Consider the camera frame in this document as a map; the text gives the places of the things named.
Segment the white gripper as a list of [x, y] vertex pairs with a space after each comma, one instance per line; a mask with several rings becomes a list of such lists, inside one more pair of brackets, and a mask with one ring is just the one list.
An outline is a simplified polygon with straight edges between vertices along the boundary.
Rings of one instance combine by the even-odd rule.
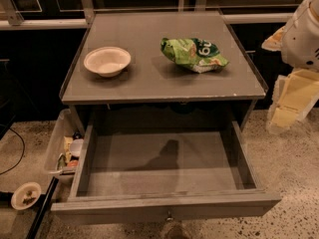
[[268, 110], [266, 128], [283, 133], [303, 121], [319, 101], [319, 0], [304, 0], [285, 27], [279, 28], [261, 45], [267, 51], [280, 51], [282, 61], [294, 68], [288, 76], [279, 75]]

